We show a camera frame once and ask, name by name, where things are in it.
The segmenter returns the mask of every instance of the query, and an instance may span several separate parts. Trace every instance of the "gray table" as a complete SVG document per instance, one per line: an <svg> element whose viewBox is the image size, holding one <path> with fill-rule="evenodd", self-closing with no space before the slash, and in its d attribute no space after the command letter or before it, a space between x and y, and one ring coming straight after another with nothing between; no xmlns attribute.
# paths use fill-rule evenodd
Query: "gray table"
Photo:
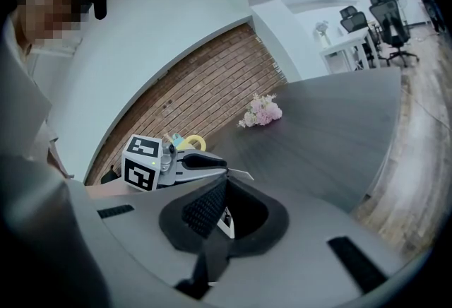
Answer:
<svg viewBox="0 0 452 308"><path fill-rule="evenodd" d="M374 187L398 123L400 70L371 69L276 88L282 118L207 139L209 151L254 179L319 197L345 212Z"/></svg>

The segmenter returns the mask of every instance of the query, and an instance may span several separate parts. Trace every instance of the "black slot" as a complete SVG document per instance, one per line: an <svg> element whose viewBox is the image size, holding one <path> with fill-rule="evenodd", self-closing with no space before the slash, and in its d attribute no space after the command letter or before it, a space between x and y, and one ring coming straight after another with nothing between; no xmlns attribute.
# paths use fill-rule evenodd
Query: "black slot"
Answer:
<svg viewBox="0 0 452 308"><path fill-rule="evenodd" d="M364 294L386 281L386 276L348 237L336 237L328 245Z"/></svg>
<svg viewBox="0 0 452 308"><path fill-rule="evenodd" d="M130 205L120 205L120 206L115 206L113 208L98 210L97 213L99 214L101 219L105 219L105 218L110 218L112 216L125 214L125 213L128 213L129 211L133 211L133 210L135 210L135 209L132 208Z"/></svg>

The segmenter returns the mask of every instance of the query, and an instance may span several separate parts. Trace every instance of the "white desk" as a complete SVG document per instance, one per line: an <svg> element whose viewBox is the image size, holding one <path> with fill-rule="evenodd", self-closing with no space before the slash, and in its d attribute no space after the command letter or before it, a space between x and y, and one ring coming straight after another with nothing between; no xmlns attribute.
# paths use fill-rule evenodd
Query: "white desk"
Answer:
<svg viewBox="0 0 452 308"><path fill-rule="evenodd" d="M360 30L356 30L354 32L348 33L347 35L343 35L342 37L339 37L332 41L331 46L327 48L323 48L320 51L320 55L323 59L323 62L325 63L326 67L328 68L329 72L331 73L330 66L328 65L328 61L326 60L326 56L332 53L338 53L342 52L345 56L345 60L347 62L349 70L353 71L355 70L353 66L355 65L352 58L350 57L349 49L353 47L358 48L358 56L359 59L361 59L362 65L365 69L369 69L369 62L366 58L366 53L364 52L364 48L362 45L366 43L370 46L370 49L372 50L372 54L374 55L374 63L377 68L380 68L380 61L379 57L376 53L376 48L374 45L374 42L372 41L372 38L369 34L368 28L363 28Z"/></svg>

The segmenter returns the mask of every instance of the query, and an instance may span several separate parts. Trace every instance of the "brick wall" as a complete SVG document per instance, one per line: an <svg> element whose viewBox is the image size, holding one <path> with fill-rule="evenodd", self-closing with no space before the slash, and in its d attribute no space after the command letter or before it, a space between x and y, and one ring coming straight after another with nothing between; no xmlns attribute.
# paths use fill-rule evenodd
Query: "brick wall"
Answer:
<svg viewBox="0 0 452 308"><path fill-rule="evenodd" d="M286 83L248 24L205 43L175 64L138 98L115 126L93 163L86 184L99 184L110 165L120 168L131 134L207 137L243 114L254 93Z"/></svg>

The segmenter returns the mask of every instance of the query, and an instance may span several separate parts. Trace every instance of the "person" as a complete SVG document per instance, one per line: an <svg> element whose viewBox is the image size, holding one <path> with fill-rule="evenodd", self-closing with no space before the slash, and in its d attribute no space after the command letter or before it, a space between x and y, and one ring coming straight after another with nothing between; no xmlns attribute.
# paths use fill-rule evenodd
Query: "person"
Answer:
<svg viewBox="0 0 452 308"><path fill-rule="evenodd" d="M435 32L437 34L439 34L440 28L442 31L445 31L446 26L444 25L443 18L441 16L441 13L440 13L435 1L434 0L422 0L422 3L424 3L425 10L427 11L430 19L432 20L432 24L433 24L433 28L435 29Z"/></svg>
<svg viewBox="0 0 452 308"><path fill-rule="evenodd" d="M106 0L100 1L100 14L101 18L106 14ZM27 68L27 59L30 55L32 46L44 45L46 40L61 39L66 31L73 29L73 26L80 23L83 14L87 14L92 6L92 0L17 0L12 12L6 18L4 23L4 29L2 34L2 42L6 48L2 47L3 54L9 54L7 56L2 55L2 69L9 73L10 76L14 76L17 85L27 85L26 81L23 81L23 77L18 71L14 71L15 68L21 69L23 75L26 78L32 80L31 72ZM15 93L16 95L9 95L6 97L8 101L25 100L25 94ZM43 95L35 94L36 99L40 99ZM39 111L37 106L39 101L36 101L36 110ZM9 131L14 132L15 126L11 126ZM47 124L46 120L42 122L37 132L34 141L30 148L26 146L19 148L13 146L13 142L8 141L9 136L3 136L0 142L0 153L15 153L25 155L25 157L36 161L47 162L57 168L63 176L66 178L71 177L63 164L55 147L55 142L58 136Z"/></svg>

